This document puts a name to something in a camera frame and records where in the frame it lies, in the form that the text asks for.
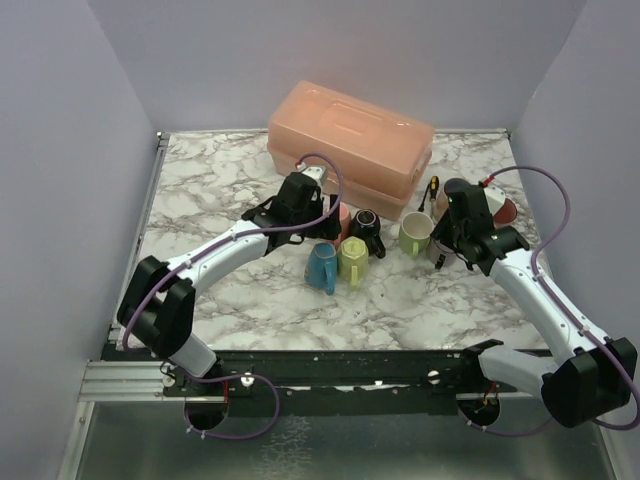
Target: storage box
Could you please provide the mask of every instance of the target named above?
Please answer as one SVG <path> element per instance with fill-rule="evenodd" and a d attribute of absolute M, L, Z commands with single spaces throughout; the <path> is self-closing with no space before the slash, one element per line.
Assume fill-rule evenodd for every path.
<path fill-rule="evenodd" d="M 345 202 L 396 220 L 431 158 L 433 134 L 425 123 L 301 82 L 271 116 L 267 148 L 283 175 L 306 153 L 328 155 L 344 176 Z M 337 189 L 333 172 L 326 187 Z"/>

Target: yellow-green mug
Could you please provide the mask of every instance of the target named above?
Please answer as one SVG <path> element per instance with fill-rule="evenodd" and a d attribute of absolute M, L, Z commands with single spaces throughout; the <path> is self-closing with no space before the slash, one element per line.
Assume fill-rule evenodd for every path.
<path fill-rule="evenodd" d="M 422 212 L 411 212 L 402 219 L 398 240 L 400 248 L 412 258 L 427 248 L 434 225 L 431 217 Z"/>
<path fill-rule="evenodd" d="M 340 244 L 338 251 L 338 276 L 358 288 L 369 271 L 369 250 L 364 240 L 349 237 Z"/>

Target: gray floor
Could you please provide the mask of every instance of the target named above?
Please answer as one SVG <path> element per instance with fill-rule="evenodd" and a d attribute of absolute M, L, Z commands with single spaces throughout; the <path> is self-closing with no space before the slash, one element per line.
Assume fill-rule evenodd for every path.
<path fill-rule="evenodd" d="M 496 426 L 522 430 L 545 419 L 538 402 L 504 400 Z M 245 433 L 265 419 L 229 421 Z M 609 479 L 602 440 L 591 425 L 557 425 L 505 439 L 467 428 L 459 417 L 285 417 L 243 442 L 185 433 L 176 404 L 100 405 L 83 457 L 82 480 L 234 479 Z"/>

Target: wall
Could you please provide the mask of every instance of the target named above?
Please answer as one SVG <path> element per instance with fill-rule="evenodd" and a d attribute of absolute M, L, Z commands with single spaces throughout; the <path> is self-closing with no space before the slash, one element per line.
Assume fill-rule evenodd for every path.
<path fill-rule="evenodd" d="M 155 130 L 81 0 L 0 18 L 0 478 L 55 477 L 100 352 Z"/>
<path fill-rule="evenodd" d="M 571 196 L 569 227 L 549 249 L 558 283 L 612 336 L 638 348 L 639 19 L 637 0 L 587 2 L 513 137 L 516 161 L 555 172 Z M 524 177 L 538 225 L 549 234 L 560 197 L 544 180 Z M 640 429 L 620 437 L 638 452 Z"/>
<path fill-rule="evenodd" d="M 438 127 L 515 127 L 584 0 L 89 0 L 163 130 L 264 127 L 301 79 Z"/>

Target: marble tabletop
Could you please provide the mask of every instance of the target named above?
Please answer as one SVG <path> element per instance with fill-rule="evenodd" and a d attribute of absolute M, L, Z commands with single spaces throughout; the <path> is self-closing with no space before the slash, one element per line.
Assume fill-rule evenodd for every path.
<path fill-rule="evenodd" d="M 186 253 L 231 227 L 282 183 L 264 131 L 171 136 L 140 258 Z M 428 179 L 478 180 L 514 163 L 506 134 L 436 135 L 433 157 L 405 213 L 415 210 Z M 514 226 L 538 241 L 516 173 L 499 178 L 518 208 Z M 371 259 L 363 286 L 336 293 L 303 280 L 314 241 L 287 245 L 232 272 L 197 301 L 194 332 L 214 349 L 450 349 L 489 338 L 515 348 L 544 347 L 509 296 L 456 260 L 436 271 L 426 255 L 398 247 L 398 222 L 383 220 L 383 260 Z M 132 346 L 140 343 L 132 337 Z"/>

